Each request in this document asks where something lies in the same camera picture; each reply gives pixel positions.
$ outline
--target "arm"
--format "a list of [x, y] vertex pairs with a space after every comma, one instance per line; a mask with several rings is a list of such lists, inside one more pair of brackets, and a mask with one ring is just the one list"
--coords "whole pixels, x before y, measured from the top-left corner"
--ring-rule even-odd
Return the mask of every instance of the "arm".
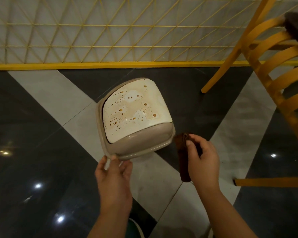
[[193, 142], [187, 140], [189, 174], [205, 207], [215, 237], [257, 238], [220, 191], [220, 161], [214, 145], [197, 135], [190, 134], [190, 138], [200, 144], [203, 154], [199, 157]]
[[130, 176], [132, 163], [113, 156], [105, 170], [104, 156], [95, 171], [100, 195], [100, 214], [87, 238], [124, 238], [132, 206]]

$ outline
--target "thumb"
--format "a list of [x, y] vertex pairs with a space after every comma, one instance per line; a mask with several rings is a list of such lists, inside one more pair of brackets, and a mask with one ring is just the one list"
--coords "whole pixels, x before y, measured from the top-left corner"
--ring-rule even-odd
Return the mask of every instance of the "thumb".
[[120, 173], [119, 171], [120, 161], [116, 155], [111, 156], [111, 162], [109, 164], [108, 173]]
[[187, 140], [186, 145], [188, 149], [189, 162], [198, 160], [199, 155], [198, 155], [198, 151], [196, 150], [195, 144], [191, 140]]

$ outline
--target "metal grid partition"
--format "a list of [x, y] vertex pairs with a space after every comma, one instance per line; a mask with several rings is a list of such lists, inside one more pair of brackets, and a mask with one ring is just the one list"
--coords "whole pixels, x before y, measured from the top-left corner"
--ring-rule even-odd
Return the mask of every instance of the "metal grid partition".
[[[0, 64], [216, 63], [260, 1], [0, 0]], [[267, 18], [290, 10], [278, 0]]]

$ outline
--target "hand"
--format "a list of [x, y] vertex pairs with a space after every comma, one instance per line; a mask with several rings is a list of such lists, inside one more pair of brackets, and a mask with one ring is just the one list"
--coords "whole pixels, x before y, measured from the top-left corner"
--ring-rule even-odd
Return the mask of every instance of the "hand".
[[199, 157], [195, 144], [187, 140], [188, 170], [193, 184], [200, 192], [219, 191], [220, 161], [214, 145], [198, 135], [189, 135], [191, 139], [199, 143], [203, 154]]
[[112, 156], [109, 168], [105, 170], [106, 163], [107, 157], [103, 156], [95, 171], [100, 195], [100, 213], [115, 212], [128, 217], [132, 206], [132, 162], [126, 160], [119, 166], [117, 156]]

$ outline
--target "stained lid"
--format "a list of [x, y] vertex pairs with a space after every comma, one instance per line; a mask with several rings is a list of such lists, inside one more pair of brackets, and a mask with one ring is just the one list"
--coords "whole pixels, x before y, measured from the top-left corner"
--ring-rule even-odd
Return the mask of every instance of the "stained lid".
[[167, 105], [150, 79], [139, 79], [119, 88], [103, 106], [103, 124], [109, 143], [145, 128], [171, 122]]

